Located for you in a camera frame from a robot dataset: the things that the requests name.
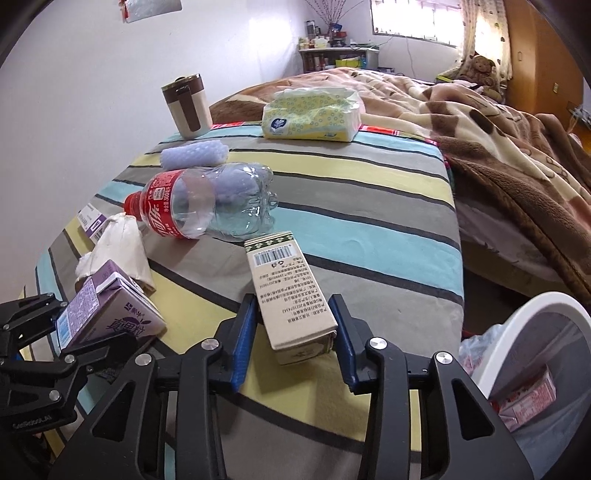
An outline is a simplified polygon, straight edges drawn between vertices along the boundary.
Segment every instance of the white box with purple label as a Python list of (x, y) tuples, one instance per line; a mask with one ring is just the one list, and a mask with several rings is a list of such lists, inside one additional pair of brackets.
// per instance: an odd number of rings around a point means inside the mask
[(78, 212), (77, 218), (86, 236), (96, 245), (105, 230), (107, 217), (89, 203)]

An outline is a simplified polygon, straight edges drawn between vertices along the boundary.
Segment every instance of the travel mug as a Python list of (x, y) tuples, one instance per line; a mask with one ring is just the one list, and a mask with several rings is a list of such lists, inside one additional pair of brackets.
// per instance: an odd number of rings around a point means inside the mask
[(183, 138), (192, 140), (211, 130), (212, 115), (200, 74), (180, 77), (163, 86), (162, 92)]

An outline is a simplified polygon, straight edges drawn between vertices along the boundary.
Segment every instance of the curtain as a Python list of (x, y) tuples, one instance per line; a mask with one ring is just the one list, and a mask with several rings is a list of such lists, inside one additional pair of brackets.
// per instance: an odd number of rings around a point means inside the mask
[(460, 5), (464, 39), (454, 66), (441, 75), (454, 79), (465, 74), (470, 59), (478, 53), (495, 62), (499, 82), (511, 80), (511, 44), (504, 0), (462, 0)]

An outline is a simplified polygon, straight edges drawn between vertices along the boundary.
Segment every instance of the blue gripper pad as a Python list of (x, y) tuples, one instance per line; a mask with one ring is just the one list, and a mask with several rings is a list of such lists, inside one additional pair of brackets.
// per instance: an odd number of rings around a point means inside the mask
[(224, 320), (215, 339), (222, 344), (222, 356), (209, 366), (209, 382), (217, 393), (236, 393), (246, 378), (256, 333), (258, 302), (256, 296), (244, 296), (233, 319)]
[(350, 315), (342, 295), (332, 295), (329, 307), (337, 323), (333, 349), (339, 360), (343, 382), (355, 395), (370, 393), (378, 373), (376, 366), (367, 358), (365, 344), (374, 335), (367, 323)]

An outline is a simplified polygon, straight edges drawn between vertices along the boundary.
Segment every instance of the lavender sponge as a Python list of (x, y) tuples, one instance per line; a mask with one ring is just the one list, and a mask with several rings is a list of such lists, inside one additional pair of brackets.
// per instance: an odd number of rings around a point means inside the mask
[(228, 146), (219, 140), (195, 142), (163, 150), (160, 164), (165, 171), (190, 167), (217, 167), (226, 161), (229, 151)]

